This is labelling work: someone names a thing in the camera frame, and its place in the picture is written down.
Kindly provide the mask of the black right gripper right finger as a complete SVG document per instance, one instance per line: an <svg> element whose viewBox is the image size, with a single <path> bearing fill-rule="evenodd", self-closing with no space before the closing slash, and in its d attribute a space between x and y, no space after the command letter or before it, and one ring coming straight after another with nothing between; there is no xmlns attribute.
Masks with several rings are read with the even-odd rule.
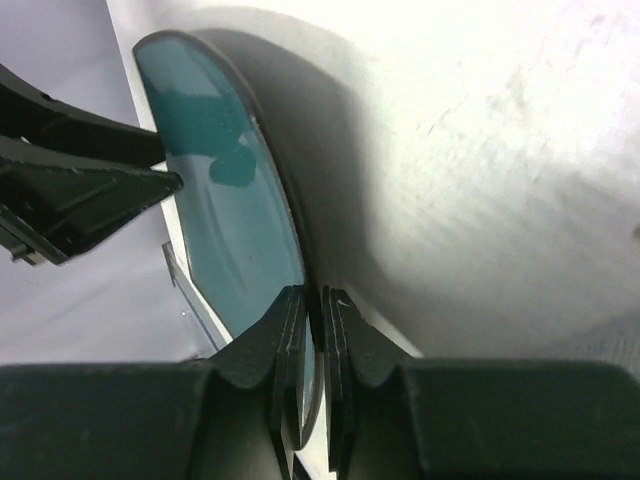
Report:
<svg viewBox="0 0 640 480"><path fill-rule="evenodd" d="M322 293L341 479L635 479L639 384L594 361L415 358Z"/></svg>

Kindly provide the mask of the teal square plate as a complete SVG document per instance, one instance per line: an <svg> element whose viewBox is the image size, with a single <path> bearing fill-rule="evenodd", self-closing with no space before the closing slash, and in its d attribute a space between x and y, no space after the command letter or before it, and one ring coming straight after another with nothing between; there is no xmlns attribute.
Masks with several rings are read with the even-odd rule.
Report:
<svg viewBox="0 0 640 480"><path fill-rule="evenodd" d="M220 349L282 289L310 284L294 197L253 92L219 50L164 30L133 57L167 168L183 182L164 247L172 277L202 337Z"/></svg>

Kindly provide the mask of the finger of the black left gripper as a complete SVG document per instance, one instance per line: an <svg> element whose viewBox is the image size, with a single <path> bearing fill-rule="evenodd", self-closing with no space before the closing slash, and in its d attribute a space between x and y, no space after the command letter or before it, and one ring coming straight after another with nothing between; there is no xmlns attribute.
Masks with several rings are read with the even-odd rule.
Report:
<svg viewBox="0 0 640 480"><path fill-rule="evenodd" d="M1 139L1 246L31 265L84 255L176 193L178 174Z"/></svg>
<svg viewBox="0 0 640 480"><path fill-rule="evenodd" d="M1 68L1 135L38 147L139 168L165 161L157 133L52 98Z"/></svg>

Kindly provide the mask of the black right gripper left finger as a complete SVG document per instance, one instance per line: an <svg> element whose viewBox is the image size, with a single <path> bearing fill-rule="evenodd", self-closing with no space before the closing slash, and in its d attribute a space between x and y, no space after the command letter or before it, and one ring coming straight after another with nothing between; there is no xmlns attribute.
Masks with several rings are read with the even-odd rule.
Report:
<svg viewBox="0 0 640 480"><path fill-rule="evenodd" d="M288 479L300 432L305 292L207 359L1 370L5 479Z"/></svg>

